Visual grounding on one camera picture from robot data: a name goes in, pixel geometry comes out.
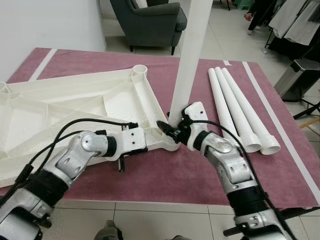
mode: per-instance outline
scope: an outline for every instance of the white pole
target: white pole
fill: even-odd
[[[216,111],[219,116],[219,122],[222,126],[228,129],[238,140],[240,140],[240,137],[238,136],[234,122],[232,121],[225,97],[222,93],[216,72],[213,68],[210,68],[208,70],[208,73],[209,73],[209,79],[211,83]],[[239,146],[239,144],[234,140],[234,138],[230,136],[227,132],[222,130],[222,134],[223,134],[223,137],[225,139],[228,139],[234,146]]]
[[[213,0],[192,0],[168,123],[176,128],[189,97],[206,35]]]
[[[231,113],[233,122],[239,133],[241,141],[244,145],[245,150],[248,153],[253,153],[261,148],[261,143],[256,134],[252,131],[248,120],[246,119],[241,107],[233,94],[224,74],[222,73],[220,67],[215,69],[216,76],[218,78],[220,87],[222,89],[224,99],[228,105],[229,111]]]
[[[252,127],[254,133],[259,137],[261,141],[260,152],[263,155],[275,154],[280,150],[280,144],[275,136],[271,135],[266,126],[263,124],[254,108],[251,106],[246,96],[243,94],[234,78],[231,76],[226,68],[222,68],[222,73],[227,80],[236,100],[238,101],[246,119]]]

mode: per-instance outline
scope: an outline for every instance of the armchair leg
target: armchair leg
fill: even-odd
[[[176,47],[175,47],[175,46],[172,46],[172,47],[171,47],[171,56],[173,56],[173,55],[174,55],[174,53],[175,53],[175,49],[176,49]]]

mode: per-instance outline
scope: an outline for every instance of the white tape strip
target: white tape strip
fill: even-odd
[[[230,64],[230,62],[229,62],[228,60],[224,60],[223,63],[224,63],[224,65],[226,65],[226,66],[232,66],[232,64]]]
[[[42,73],[42,71],[45,69],[45,67],[47,66],[47,64],[49,63],[49,61],[52,59],[52,57],[55,55],[56,51],[58,49],[51,49],[48,54],[44,57],[44,59],[42,60],[42,62],[39,64],[39,66],[36,68],[36,70],[34,71],[34,73],[32,74],[32,76],[29,78],[28,81],[35,81],[38,79],[38,77],[40,76],[40,74]]]
[[[318,186],[316,185],[315,181],[313,180],[313,178],[311,177],[309,171],[307,170],[304,162],[301,160],[299,154],[297,153],[294,145],[292,144],[292,142],[290,141],[286,131],[284,130],[284,128],[282,127],[279,119],[277,118],[274,110],[272,109],[270,103],[268,102],[265,94],[262,92],[255,76],[253,75],[249,65],[247,62],[243,61],[243,66],[244,69],[246,70],[246,73],[248,74],[254,88],[255,91],[258,93],[265,109],[267,110],[269,116],[271,117],[276,129],[278,130],[280,136],[282,137],[285,146],[287,147],[287,149],[289,150],[289,153],[291,154],[295,164],[297,165],[298,169],[300,170],[302,176],[304,177],[304,180],[306,181],[306,183],[308,184],[311,192],[313,193],[316,201],[318,204],[320,204],[320,190],[318,188]]]

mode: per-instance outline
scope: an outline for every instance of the pink tabletop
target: pink tabletop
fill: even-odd
[[[50,49],[36,48],[7,83],[28,81],[49,51]],[[58,50],[38,79],[129,69],[143,64],[148,67],[148,80],[163,112],[166,113],[171,106],[179,60],[162,56]],[[208,69],[227,67],[269,132],[281,145],[281,150],[273,155],[266,156],[259,152],[250,154],[264,189],[278,208],[316,206],[314,194],[264,107],[243,63],[230,61],[230,64],[226,66],[222,60],[201,59],[189,102],[202,102],[208,118],[219,122]],[[319,190],[320,166],[316,153],[259,65],[250,62],[249,67]],[[219,129],[212,130],[221,134]],[[228,204],[215,168],[199,152],[191,152],[183,145],[175,152],[157,149],[130,156],[125,163],[124,173],[118,172],[117,162],[104,162],[88,167],[66,193],[65,198]]]

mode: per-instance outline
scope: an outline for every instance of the pipe end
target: pipe end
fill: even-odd
[[[279,142],[273,135],[265,135],[260,138],[261,149],[260,152],[263,155],[271,155],[279,152],[281,149]]]
[[[254,153],[261,149],[260,139],[253,132],[244,134],[241,137],[244,148],[248,153]]]

